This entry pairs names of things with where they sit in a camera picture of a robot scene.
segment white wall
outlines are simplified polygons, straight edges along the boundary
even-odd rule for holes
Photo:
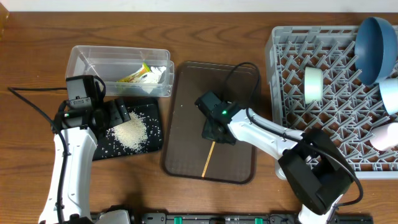
[[[9,11],[398,12],[398,0],[0,0]]]

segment green clip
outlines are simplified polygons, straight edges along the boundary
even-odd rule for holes
[[[174,217],[174,224],[182,224],[182,217]]]
[[[262,224],[262,218],[255,218],[254,219],[254,224]]]

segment clear plastic bin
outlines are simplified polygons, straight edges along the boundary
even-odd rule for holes
[[[116,82],[142,67],[165,66],[157,84]],[[97,75],[106,85],[107,96],[168,97],[174,82],[174,63],[170,52],[162,49],[134,47],[75,46],[70,54],[66,78],[78,75]]]

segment wooden stick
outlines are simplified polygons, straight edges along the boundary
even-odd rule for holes
[[[207,156],[207,161],[206,161],[206,164],[205,164],[205,168],[203,169],[203,173],[201,174],[202,177],[205,177],[206,170],[207,170],[207,165],[208,165],[209,162],[210,162],[211,154],[213,153],[213,149],[214,149],[214,145],[215,145],[215,144],[216,144],[215,141],[213,141],[213,143],[211,144],[211,148],[210,148],[209,155]]]

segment dish rack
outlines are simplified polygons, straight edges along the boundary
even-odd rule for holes
[[[378,151],[370,130],[398,121],[388,115],[378,85],[365,86],[355,69],[358,26],[275,27],[266,45],[273,122],[308,131],[322,128],[360,179],[398,179],[398,147]],[[323,71],[323,97],[303,98],[305,67]],[[389,78],[398,78],[398,61]],[[317,159],[308,164],[314,167]],[[275,171],[285,179],[278,163]]]

